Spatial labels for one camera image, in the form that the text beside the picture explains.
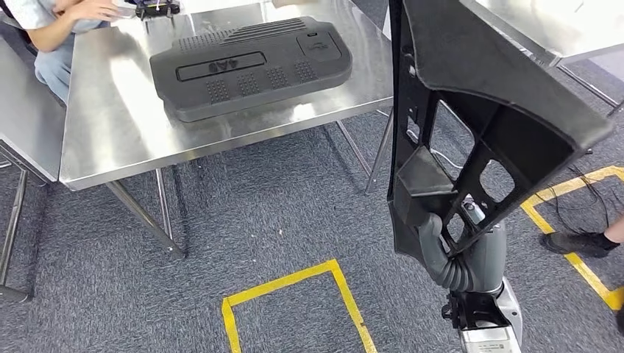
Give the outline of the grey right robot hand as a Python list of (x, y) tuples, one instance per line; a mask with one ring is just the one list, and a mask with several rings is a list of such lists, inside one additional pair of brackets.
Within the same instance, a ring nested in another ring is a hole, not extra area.
[(439, 286), (460, 292), (491, 293), (503, 284), (507, 235), (503, 223), (496, 224), (455, 257), (448, 257), (440, 239), (442, 219), (428, 213), (417, 227), (422, 264)]

